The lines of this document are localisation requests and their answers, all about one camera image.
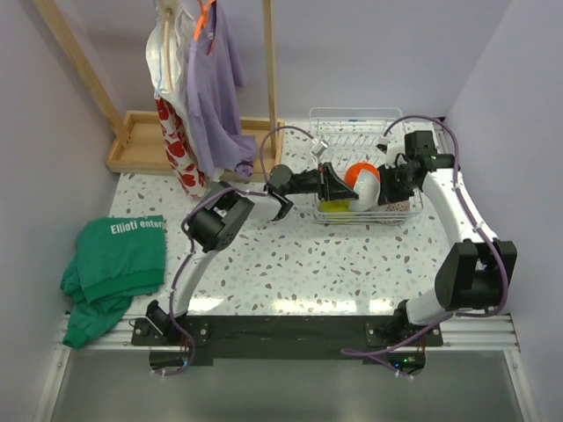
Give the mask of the brown patterned ceramic bowl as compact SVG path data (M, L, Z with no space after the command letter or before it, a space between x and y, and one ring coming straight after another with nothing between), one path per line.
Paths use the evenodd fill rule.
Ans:
M391 213L392 215L402 215L410 212L410 200L402 200L381 206L381 212Z

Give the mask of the plain white bowl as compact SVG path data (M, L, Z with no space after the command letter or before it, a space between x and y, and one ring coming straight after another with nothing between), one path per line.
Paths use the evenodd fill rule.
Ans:
M373 172L361 170L353 189L358 198L350 201L350 209L354 212L365 212L376 205L380 181Z

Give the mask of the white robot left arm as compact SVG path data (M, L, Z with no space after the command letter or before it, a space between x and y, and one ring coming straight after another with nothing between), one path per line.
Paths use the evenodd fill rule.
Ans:
M176 343L182 334L177 318L188 310L194 292L219 252L236 240L238 232L258 207L272 222L293 209L290 195L316 194L319 200L357 200L359 194L340 178L329 163L299 173L276 165L261 192L251 193L227 182L216 184L180 224L187 237L186 256L173 276L171 286L152 301L145 314L151 334L163 345Z

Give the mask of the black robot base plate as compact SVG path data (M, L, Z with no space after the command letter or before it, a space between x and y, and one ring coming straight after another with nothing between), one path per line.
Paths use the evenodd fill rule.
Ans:
M146 317L135 320L131 344L151 349L152 368L180 365L195 345L194 366L216 360L343 360L342 349L376 352L396 345L420 326L393 316L183 316L165 331Z

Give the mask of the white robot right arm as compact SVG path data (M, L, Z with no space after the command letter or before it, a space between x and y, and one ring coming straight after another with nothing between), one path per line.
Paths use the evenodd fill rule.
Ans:
M405 315L391 325L394 339L409 346L422 336L422 325L455 314L499 313L508 299L517 250L513 242L500 240L472 203L457 154L439 153L427 130L408 133L402 142L384 132L377 147L385 153L378 169L379 203L403 200L419 190L435 208L450 245L434 286L401 304Z

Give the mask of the lime green bowl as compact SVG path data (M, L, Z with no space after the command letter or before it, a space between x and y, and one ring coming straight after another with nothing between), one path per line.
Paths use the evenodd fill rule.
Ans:
M349 200L321 201L318 205L319 213L340 214L349 211Z

